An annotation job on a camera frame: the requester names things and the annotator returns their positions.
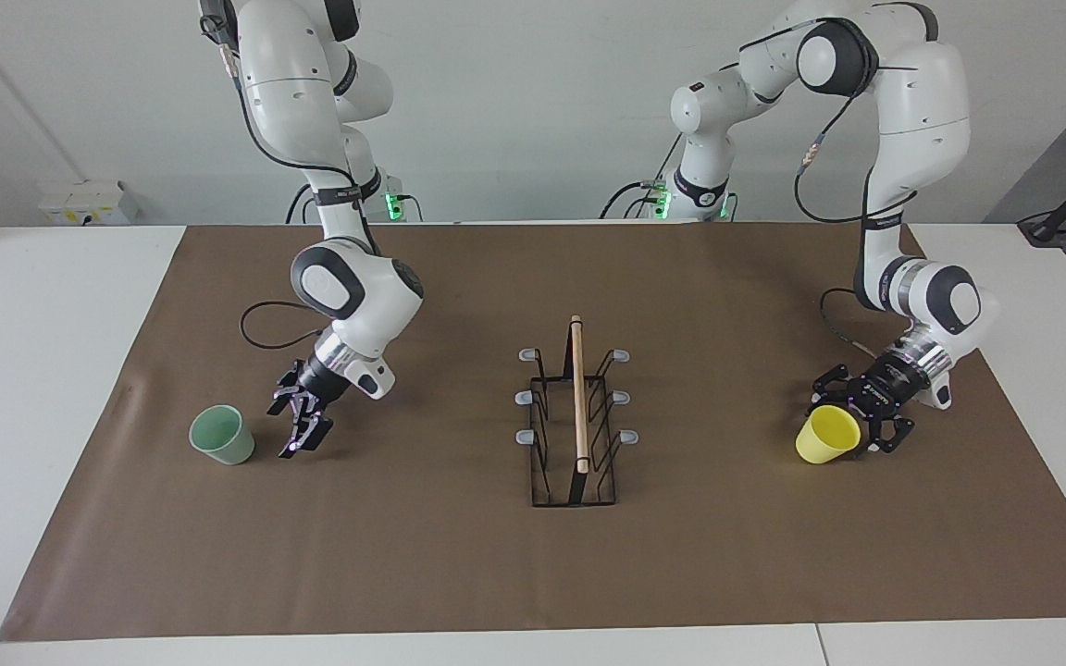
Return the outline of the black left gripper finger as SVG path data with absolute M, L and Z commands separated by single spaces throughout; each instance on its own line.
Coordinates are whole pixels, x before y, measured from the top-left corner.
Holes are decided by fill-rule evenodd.
M 859 412 L 861 422 L 860 450 L 893 452 L 912 434 L 915 421 L 898 410 Z
M 856 385 L 858 379 L 850 374 L 846 366 L 834 366 L 818 376 L 812 383 L 811 405 L 808 415 L 815 412 L 820 406 L 837 406 L 853 415 L 859 415 L 856 408 Z

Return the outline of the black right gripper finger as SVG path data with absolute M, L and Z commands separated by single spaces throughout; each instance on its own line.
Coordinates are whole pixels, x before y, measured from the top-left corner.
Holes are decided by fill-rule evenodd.
M 317 450 L 329 433 L 333 422 L 323 415 L 325 404 L 317 397 L 288 397 L 291 406 L 292 431 L 279 452 L 279 458 L 290 459 L 300 450 Z
M 266 408 L 266 415 L 279 416 L 291 406 L 292 412 L 295 416 L 304 415 L 305 412 L 305 388 L 302 387 L 300 383 L 300 376 L 304 370 L 304 362 L 295 362 L 292 364 L 291 370 L 285 372 L 285 374 L 278 380 L 278 387 L 272 392 L 271 403 L 269 408 Z

